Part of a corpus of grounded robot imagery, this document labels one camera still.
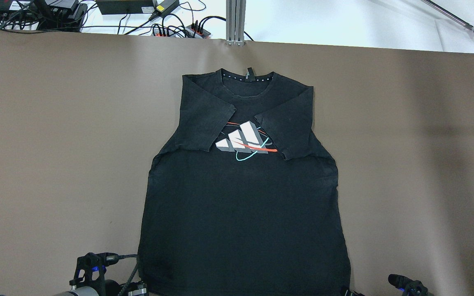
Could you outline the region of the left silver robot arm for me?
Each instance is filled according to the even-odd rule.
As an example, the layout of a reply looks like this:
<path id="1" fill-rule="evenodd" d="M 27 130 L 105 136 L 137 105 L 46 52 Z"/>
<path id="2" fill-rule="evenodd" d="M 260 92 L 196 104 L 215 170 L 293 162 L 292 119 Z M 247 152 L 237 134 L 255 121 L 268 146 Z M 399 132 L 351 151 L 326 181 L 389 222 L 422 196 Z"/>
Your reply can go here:
<path id="1" fill-rule="evenodd" d="M 113 280 L 105 281 L 105 295 L 106 296 L 118 296 L 122 288 L 126 284 L 118 284 Z M 142 282 L 135 282 L 126 285 L 126 290 L 122 296 L 149 296 L 149 292 L 146 288 L 146 285 Z M 55 294 L 55 296 L 99 296 L 97 289 L 91 288 L 89 286 L 76 288 L 74 290 L 68 290 Z"/>

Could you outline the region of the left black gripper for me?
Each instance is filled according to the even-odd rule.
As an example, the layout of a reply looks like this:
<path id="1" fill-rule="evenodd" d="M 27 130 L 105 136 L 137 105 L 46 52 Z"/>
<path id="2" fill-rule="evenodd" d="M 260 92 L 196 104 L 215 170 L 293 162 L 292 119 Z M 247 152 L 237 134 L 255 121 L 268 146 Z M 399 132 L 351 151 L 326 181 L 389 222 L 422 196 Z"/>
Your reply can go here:
<path id="1" fill-rule="evenodd" d="M 147 285 L 143 281 L 118 284 L 113 280 L 98 281 L 99 296 L 148 296 Z"/>

